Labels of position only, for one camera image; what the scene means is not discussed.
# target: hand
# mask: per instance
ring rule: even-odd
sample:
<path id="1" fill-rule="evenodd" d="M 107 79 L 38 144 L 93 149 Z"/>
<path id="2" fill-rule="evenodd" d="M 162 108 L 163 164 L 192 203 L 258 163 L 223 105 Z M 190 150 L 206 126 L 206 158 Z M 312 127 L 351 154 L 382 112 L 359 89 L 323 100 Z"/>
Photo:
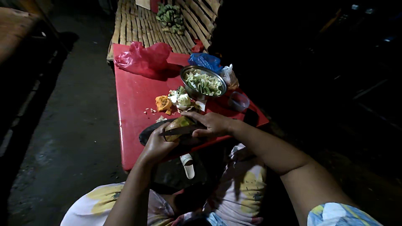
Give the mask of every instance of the hand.
<path id="1" fill-rule="evenodd" d="M 182 112 L 181 115 L 193 118 L 207 127 L 207 129 L 197 129 L 193 132 L 193 137 L 220 137 L 230 133 L 230 125 L 235 120 L 223 115 L 210 112 L 200 115 L 196 112 Z"/>
<path id="2" fill-rule="evenodd" d="M 144 161 L 145 164 L 156 164 L 178 145 L 178 142 L 167 142 L 163 136 L 159 136 L 169 124 L 170 122 L 167 122 L 152 132 L 138 161 Z"/>

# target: white slipper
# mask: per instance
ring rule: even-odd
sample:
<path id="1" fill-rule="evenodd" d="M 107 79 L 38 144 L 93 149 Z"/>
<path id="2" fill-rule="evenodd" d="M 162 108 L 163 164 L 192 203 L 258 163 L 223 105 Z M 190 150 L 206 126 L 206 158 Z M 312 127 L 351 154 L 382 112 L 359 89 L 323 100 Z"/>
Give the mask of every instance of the white slipper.
<path id="1" fill-rule="evenodd" d="M 193 179 L 195 176 L 194 166 L 193 166 L 193 158 L 190 154 L 185 154 L 180 156 L 181 163 L 184 166 L 184 171 L 186 172 L 186 176 L 188 179 Z"/>

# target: lap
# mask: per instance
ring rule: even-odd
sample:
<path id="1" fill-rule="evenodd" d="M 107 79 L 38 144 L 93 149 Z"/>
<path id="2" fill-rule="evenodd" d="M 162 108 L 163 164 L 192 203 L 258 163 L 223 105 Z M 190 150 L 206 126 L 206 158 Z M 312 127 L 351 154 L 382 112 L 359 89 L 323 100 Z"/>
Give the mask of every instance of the lap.
<path id="1" fill-rule="evenodd" d="M 102 226 L 123 189 L 124 182 L 95 188 L 77 200 L 65 214 L 61 226 Z M 147 225 L 166 226 L 173 222 L 170 205 L 156 192 L 150 190 Z"/>
<path id="2" fill-rule="evenodd" d="M 266 187 L 266 167 L 247 150 L 236 153 L 241 148 L 232 150 L 232 161 L 226 166 L 203 211 L 215 213 L 227 225 L 255 225 L 262 221 L 258 213 Z M 124 182 L 103 185 L 82 196 L 67 211 L 61 225 L 103 225 L 123 186 Z M 173 221 L 172 207 L 161 195 L 150 190 L 148 225 L 165 226 Z"/>

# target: orange squash peel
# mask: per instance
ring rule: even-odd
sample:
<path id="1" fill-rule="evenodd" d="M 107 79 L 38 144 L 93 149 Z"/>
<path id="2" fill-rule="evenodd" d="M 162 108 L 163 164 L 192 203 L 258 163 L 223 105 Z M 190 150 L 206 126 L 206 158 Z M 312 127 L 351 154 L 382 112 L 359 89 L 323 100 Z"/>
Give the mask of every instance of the orange squash peel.
<path id="1" fill-rule="evenodd" d="M 171 115 L 172 109 L 172 101 L 168 98 L 168 96 L 160 96 L 155 98 L 156 107 L 158 111 L 166 110 L 166 114 Z"/>

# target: concrete floor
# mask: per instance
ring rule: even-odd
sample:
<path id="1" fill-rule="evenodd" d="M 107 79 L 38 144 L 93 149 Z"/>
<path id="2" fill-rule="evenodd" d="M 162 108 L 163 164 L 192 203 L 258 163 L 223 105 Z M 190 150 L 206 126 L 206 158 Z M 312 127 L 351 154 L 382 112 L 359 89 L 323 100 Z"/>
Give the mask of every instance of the concrete floor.
<path id="1" fill-rule="evenodd" d="M 114 18 L 98 5 L 86 4 L 55 3 L 54 26 L 79 39 L 14 181 L 8 200 L 10 225 L 57 225 L 83 194 L 126 178 L 120 164 L 115 79 L 106 63 Z"/>

